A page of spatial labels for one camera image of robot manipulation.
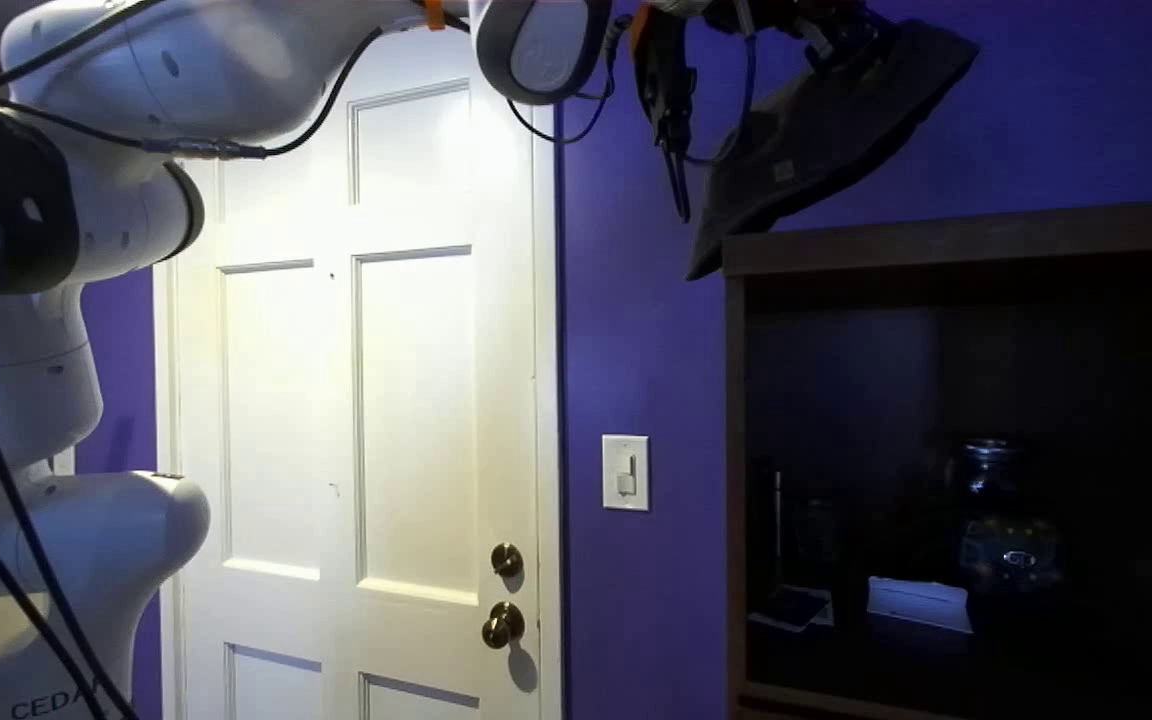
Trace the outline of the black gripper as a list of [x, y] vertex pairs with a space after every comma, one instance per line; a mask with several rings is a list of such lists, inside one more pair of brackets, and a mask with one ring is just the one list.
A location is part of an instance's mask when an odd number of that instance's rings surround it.
[[875, 50], [890, 24], [863, 0], [728, 0], [740, 30], [787, 30], [815, 55]]

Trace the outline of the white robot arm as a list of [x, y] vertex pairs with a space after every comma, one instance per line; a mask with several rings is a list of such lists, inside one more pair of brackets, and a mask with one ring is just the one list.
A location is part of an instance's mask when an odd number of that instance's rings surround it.
[[519, 104], [577, 94], [616, 0], [45, 0], [0, 36], [0, 720], [142, 720], [136, 625], [207, 499], [160, 470], [58, 477], [105, 410], [81, 295], [204, 228], [186, 171], [305, 144], [388, 30], [463, 29]]

